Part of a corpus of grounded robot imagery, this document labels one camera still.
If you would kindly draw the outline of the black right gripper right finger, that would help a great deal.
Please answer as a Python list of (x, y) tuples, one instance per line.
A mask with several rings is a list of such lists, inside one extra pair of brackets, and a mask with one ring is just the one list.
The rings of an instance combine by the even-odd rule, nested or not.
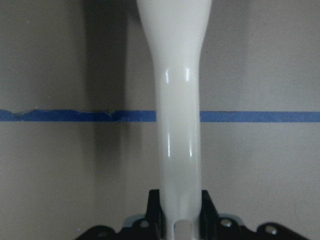
[(199, 233), (201, 238), (217, 238), (220, 216), (207, 190), (201, 191)]

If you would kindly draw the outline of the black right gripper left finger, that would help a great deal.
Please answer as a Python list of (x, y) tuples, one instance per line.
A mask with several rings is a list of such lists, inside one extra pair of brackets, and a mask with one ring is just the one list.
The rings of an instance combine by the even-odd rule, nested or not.
[(148, 192), (147, 208), (145, 218), (148, 227), (145, 228), (148, 238), (167, 238), (169, 227), (167, 218), (161, 207), (160, 191), (152, 189)]

